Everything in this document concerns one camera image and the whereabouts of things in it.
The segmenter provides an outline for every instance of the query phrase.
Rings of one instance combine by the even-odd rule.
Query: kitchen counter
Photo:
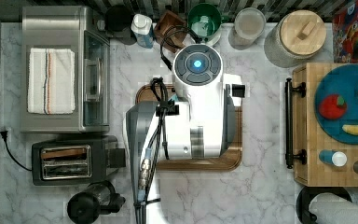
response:
[[[284,160],[284,81],[293,68],[279,68],[264,53],[264,38],[275,24],[246,50],[235,50],[223,26],[214,46],[222,55],[225,73],[241,75],[248,94],[243,99],[243,155],[232,172],[158,172],[162,207],[172,224],[192,223],[299,223],[296,196],[301,190]],[[323,49],[310,62],[332,62],[331,24],[327,24]],[[53,134],[23,134],[20,128],[21,25],[2,23],[0,126],[9,129],[8,144],[16,158],[31,166],[31,145]],[[111,41],[110,133],[122,143],[123,115],[135,94],[152,77],[172,82],[159,58],[159,45],[143,49]],[[121,211],[100,216],[95,223],[135,223],[129,166],[114,186],[126,199]],[[7,155],[0,141],[0,224],[72,223],[66,214],[69,199],[86,186],[36,187],[31,173],[23,171]],[[358,203],[358,189],[349,189]]]

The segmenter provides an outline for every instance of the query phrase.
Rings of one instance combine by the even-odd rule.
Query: folded towel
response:
[[[70,49],[31,49],[28,112],[72,114],[75,54]]]

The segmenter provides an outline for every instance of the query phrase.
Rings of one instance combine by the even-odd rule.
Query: power cord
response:
[[[170,62],[170,60],[168,60],[167,57],[165,57],[163,51],[162,51],[162,47],[164,46],[165,43],[167,43],[169,46],[179,49],[180,47],[177,45],[174,45],[173,43],[171,43],[172,41],[167,41],[171,36],[176,35],[178,33],[187,33],[190,34],[191,37],[194,39],[194,41],[196,42],[196,44],[199,44],[201,42],[201,38],[197,36],[197,34],[191,30],[188,27],[182,26],[182,25],[176,25],[176,26],[172,26],[170,27],[166,32],[165,32],[165,36],[162,39],[160,45],[159,45],[159,53],[161,55],[161,60],[167,65],[167,67],[172,70],[172,63]]]
[[[139,217],[140,224],[145,224],[145,222],[146,222],[146,206],[150,203],[159,202],[159,199],[148,201],[147,198],[148,198],[150,188],[151,188],[151,185],[153,182],[153,176],[156,171],[159,144],[160,144],[160,140],[161,140],[161,133],[163,135],[162,145],[164,147],[165,156],[166,156],[167,160],[169,159],[168,149],[167,149],[168,144],[167,144],[166,131],[165,131],[165,116],[169,115],[170,109],[175,107],[174,104],[170,104],[170,102],[168,101],[168,91],[167,91],[167,87],[165,86],[165,84],[162,81],[162,77],[153,78],[150,81],[150,85],[151,85],[151,90],[153,91],[153,93],[155,94],[156,98],[159,101],[159,106],[156,108],[156,116],[158,116],[158,126],[157,126],[156,130],[153,132],[152,137],[150,138],[150,141],[148,143],[148,147],[152,147],[153,143],[156,141],[156,148],[154,151],[153,160],[151,162],[151,169],[150,169],[150,175],[148,176],[148,180],[147,180],[147,186],[145,188],[145,200],[143,202],[135,205],[135,209],[137,209],[139,211],[139,213],[137,213],[137,214],[139,214],[139,216],[140,216]],[[160,97],[158,96],[158,94],[156,92],[156,85],[159,85]]]
[[[0,132],[0,134],[1,134],[1,136],[2,136],[2,139],[3,139],[4,142],[5,142],[5,147],[6,147],[6,150],[7,150],[8,155],[9,155],[10,158],[11,158],[14,162],[16,162],[22,169],[32,172],[32,169],[28,169],[28,168],[26,168],[25,166],[23,166],[23,165],[22,165],[21,163],[19,163],[19,162],[16,160],[16,158],[14,158],[14,156],[11,154],[11,152],[10,152],[10,150],[8,149],[8,146],[7,146],[7,133],[8,133],[7,130]]]

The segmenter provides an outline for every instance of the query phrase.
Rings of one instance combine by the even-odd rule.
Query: red fruit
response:
[[[328,95],[319,104],[319,113],[325,119],[339,119],[347,111],[347,103],[338,94]]]

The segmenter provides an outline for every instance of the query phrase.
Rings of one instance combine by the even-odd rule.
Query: toaster slot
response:
[[[41,150],[42,178],[74,179],[91,176],[90,146],[46,147]]]

